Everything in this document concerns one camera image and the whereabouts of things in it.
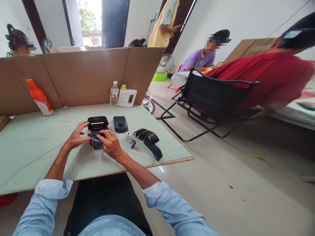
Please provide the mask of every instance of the small white roll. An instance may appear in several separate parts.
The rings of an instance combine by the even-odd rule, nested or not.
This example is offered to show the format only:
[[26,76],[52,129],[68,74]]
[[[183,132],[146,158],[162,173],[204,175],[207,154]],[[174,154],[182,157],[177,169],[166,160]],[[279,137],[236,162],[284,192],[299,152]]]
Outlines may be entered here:
[[126,132],[126,133],[125,133],[125,141],[128,141],[129,138],[130,138],[130,136],[131,136],[131,133]]

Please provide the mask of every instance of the white wall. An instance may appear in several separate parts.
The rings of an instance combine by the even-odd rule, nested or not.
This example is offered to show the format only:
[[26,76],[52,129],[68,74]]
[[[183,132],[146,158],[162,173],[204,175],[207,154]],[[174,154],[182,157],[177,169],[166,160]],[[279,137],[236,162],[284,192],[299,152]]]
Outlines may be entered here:
[[47,38],[55,48],[71,46],[62,0],[34,0]]
[[0,6],[0,57],[6,57],[7,52],[10,51],[9,41],[5,38],[5,35],[8,34],[7,24],[11,24],[14,28],[21,30],[30,41],[36,44],[36,54],[42,53],[22,1],[2,0]]
[[159,13],[162,0],[130,0],[125,47],[134,39],[147,38],[150,21]]
[[[242,39],[266,38],[306,2],[307,0],[197,0],[173,52],[174,70],[192,52],[204,47],[210,34],[223,29],[231,32],[232,41],[222,46],[216,54],[217,64],[224,61]],[[311,0],[270,37],[280,36],[296,21],[314,11],[315,0]],[[315,47],[298,56],[315,60]]]

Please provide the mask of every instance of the hand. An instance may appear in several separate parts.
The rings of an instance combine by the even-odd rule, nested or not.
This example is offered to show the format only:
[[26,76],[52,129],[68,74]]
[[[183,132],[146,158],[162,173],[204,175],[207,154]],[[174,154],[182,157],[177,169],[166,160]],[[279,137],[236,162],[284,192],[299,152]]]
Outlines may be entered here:
[[101,130],[100,133],[105,134],[105,137],[101,135],[96,135],[100,141],[103,143],[103,150],[106,152],[111,158],[118,161],[118,159],[123,158],[125,153],[119,144],[119,140],[116,134],[109,130]]
[[80,134],[84,134],[81,131],[85,128],[89,123],[87,121],[82,121],[78,124],[76,129],[72,132],[71,136],[65,142],[64,146],[69,148],[70,150],[77,148],[82,143],[85,143],[91,139],[91,137],[80,137]]
[[174,32],[178,30],[178,28],[182,27],[183,25],[178,25],[178,26],[174,26],[173,28],[171,28],[171,35],[173,34],[174,36]]

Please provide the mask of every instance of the person in red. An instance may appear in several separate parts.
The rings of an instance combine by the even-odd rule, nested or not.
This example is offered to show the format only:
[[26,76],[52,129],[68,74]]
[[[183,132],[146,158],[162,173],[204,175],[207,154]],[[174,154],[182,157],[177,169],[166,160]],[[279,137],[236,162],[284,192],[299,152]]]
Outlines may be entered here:
[[314,65],[295,56],[315,45],[315,12],[279,37],[266,54],[242,57],[208,73],[220,80],[259,81],[239,109],[261,106],[258,117],[284,108],[301,96],[315,73]]

